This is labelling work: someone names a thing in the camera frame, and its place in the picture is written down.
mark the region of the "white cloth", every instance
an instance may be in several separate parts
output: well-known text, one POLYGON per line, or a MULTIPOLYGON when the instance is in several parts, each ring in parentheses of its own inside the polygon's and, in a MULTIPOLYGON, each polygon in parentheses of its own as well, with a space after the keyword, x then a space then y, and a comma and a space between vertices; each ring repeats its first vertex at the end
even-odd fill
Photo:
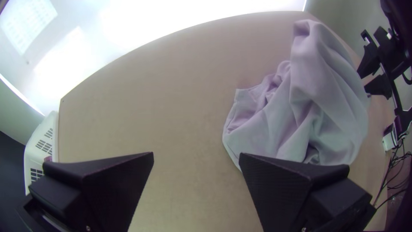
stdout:
POLYGON ((320 165, 350 164, 367 135, 369 102, 337 38, 318 22, 298 21, 291 60, 261 84, 236 90, 223 144, 238 168, 242 152, 320 165))

